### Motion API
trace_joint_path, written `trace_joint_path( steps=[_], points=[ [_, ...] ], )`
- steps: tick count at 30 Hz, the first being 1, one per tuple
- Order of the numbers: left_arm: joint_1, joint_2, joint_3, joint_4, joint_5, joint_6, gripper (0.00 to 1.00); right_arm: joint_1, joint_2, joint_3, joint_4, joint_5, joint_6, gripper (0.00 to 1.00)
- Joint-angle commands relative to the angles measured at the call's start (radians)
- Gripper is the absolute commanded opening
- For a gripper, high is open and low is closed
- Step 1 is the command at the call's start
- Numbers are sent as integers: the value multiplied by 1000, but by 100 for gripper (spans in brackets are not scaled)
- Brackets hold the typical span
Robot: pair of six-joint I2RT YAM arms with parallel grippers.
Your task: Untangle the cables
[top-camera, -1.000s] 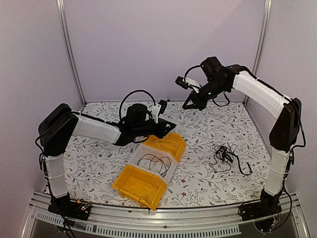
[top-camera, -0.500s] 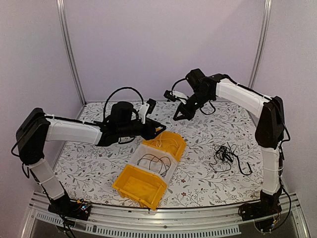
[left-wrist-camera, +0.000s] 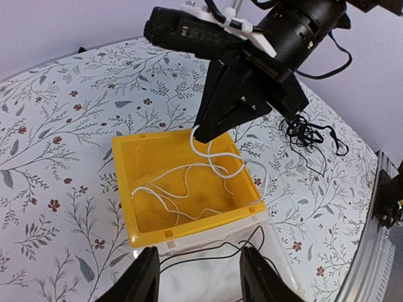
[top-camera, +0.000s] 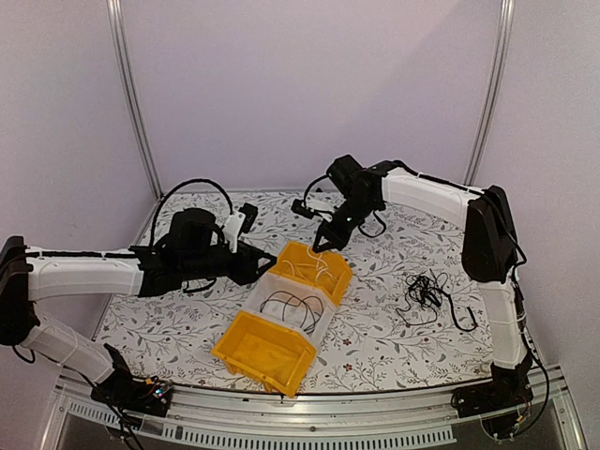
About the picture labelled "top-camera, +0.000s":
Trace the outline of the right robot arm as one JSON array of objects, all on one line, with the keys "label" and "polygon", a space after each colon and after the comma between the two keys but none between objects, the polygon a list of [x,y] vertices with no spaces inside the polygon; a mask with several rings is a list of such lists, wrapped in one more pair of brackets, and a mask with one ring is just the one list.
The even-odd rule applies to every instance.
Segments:
[{"label": "right robot arm", "polygon": [[304,216],[320,216],[313,250],[344,249],[365,219],[389,204],[409,206],[441,218],[463,232],[461,263],[478,284],[492,336],[489,382],[459,388],[454,406],[462,416],[488,413],[533,400],[528,374],[535,364],[526,343],[526,312],[518,268],[526,262],[518,244],[505,191],[465,187],[417,172],[400,160],[364,167],[354,157],[338,157],[325,172],[343,196],[331,206],[303,198]]}]

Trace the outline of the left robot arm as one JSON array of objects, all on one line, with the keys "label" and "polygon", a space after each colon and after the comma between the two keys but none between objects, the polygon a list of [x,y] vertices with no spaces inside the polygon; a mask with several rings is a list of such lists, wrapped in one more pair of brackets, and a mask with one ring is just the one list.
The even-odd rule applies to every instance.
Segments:
[{"label": "left robot arm", "polygon": [[126,410],[160,414],[171,399],[169,382],[132,375],[113,346],[97,344],[67,325],[36,314],[36,301],[86,294],[157,297],[191,280],[213,286],[218,278],[238,285],[256,282],[276,256],[241,240],[258,216],[245,203],[224,224],[202,208],[173,214],[169,230],[150,235],[143,246],[115,251],[46,250],[29,247],[19,235],[1,250],[1,343],[26,348],[80,373],[92,397]]}]

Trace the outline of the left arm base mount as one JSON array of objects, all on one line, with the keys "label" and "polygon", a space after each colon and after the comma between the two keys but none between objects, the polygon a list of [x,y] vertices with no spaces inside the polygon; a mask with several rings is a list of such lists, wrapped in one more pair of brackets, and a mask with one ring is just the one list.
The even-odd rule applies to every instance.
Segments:
[{"label": "left arm base mount", "polygon": [[136,379],[114,372],[104,382],[97,384],[91,399],[113,406],[115,409],[165,417],[173,398],[173,385],[158,377]]}]

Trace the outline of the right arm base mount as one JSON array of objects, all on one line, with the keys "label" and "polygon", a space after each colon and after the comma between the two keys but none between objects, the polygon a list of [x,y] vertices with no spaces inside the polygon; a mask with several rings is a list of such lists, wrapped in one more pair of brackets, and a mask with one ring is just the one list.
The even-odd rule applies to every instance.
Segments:
[{"label": "right arm base mount", "polygon": [[531,412],[532,400],[528,380],[516,384],[490,381],[455,389],[450,404],[460,418],[494,413],[480,423],[491,439],[503,441],[518,434]]}]

